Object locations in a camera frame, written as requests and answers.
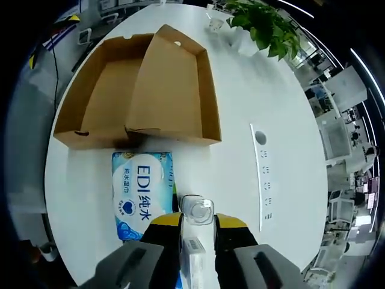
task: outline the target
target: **cardboard box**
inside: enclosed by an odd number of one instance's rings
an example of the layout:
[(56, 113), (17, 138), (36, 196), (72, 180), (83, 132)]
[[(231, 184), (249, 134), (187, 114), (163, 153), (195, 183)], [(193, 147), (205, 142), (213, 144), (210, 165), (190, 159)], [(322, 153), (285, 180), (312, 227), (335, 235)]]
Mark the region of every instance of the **cardboard box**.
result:
[(142, 134), (221, 141), (207, 51), (168, 25), (104, 41), (74, 79), (54, 131), (75, 149), (131, 147)]

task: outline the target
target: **potted plant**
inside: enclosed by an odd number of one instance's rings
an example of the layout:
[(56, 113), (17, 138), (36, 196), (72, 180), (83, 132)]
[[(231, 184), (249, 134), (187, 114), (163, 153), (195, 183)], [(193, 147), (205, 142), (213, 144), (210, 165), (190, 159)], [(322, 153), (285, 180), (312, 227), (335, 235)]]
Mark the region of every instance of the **potted plant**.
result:
[(281, 60), (286, 54), (292, 59), (297, 55), (300, 49), (298, 35), (274, 8), (260, 2), (240, 3), (236, 0), (229, 0), (226, 8), (234, 16), (227, 19), (227, 23), (230, 27), (237, 27), (232, 46), (235, 42), (239, 46), (239, 42), (245, 42), (247, 36), (255, 52), (269, 48), (268, 57), (278, 56)]

